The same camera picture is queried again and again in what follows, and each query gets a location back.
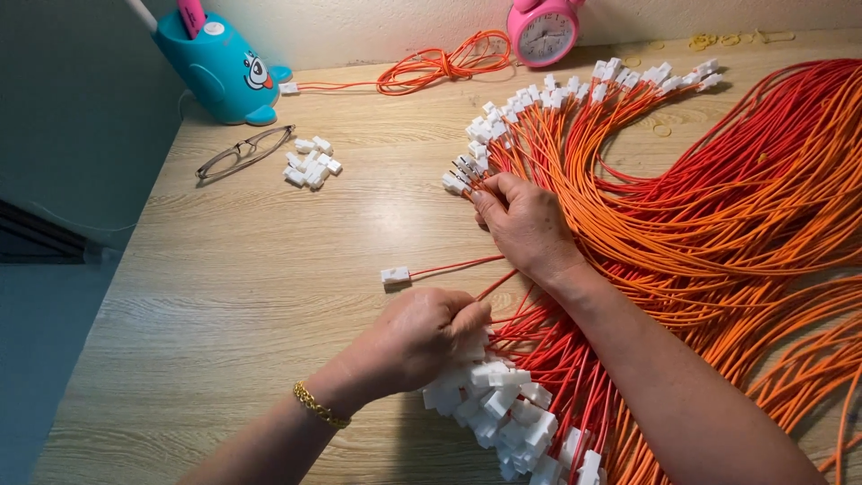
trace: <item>blue pen holder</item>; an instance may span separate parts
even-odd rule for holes
[[[213,12],[195,39],[185,32],[179,11],[159,20],[153,40],[195,93],[197,101],[226,124],[267,125],[278,116],[278,83],[293,73],[286,66],[267,68],[228,21]]]

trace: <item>pink alarm clock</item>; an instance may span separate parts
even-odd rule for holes
[[[515,0],[506,29],[515,56],[530,67],[560,60],[578,38],[575,9],[584,0]]]

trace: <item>gold bracelet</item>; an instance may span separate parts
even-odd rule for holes
[[[293,386],[293,394],[299,399],[299,402],[303,403],[305,407],[313,411],[316,415],[320,416],[321,419],[329,423],[331,426],[334,426],[340,430],[347,428],[347,425],[350,424],[350,419],[338,419],[332,415],[332,410],[327,409],[315,402],[314,396],[312,396],[305,389],[305,382],[299,381]]]

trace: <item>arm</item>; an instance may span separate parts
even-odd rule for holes
[[[474,192],[509,261],[572,316],[676,485],[825,485],[784,432],[578,252],[556,196],[501,173]]]
[[[467,293],[411,290],[393,299],[305,388],[336,418],[350,418],[373,400],[429,384],[459,343],[489,322],[490,306]],[[178,485],[297,484],[336,431],[288,393]]]

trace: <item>hand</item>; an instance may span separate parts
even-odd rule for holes
[[[333,401],[350,395],[343,414],[355,413],[367,402],[429,384],[453,361],[459,344],[489,323],[490,305],[468,293],[409,290],[393,299],[372,326],[309,379],[309,385],[336,394]],[[330,391],[331,387],[339,390]]]
[[[476,222],[488,226],[515,268],[544,287],[568,269],[586,265],[555,193],[512,173],[499,173],[484,183],[508,201],[509,208],[493,194],[473,191]]]

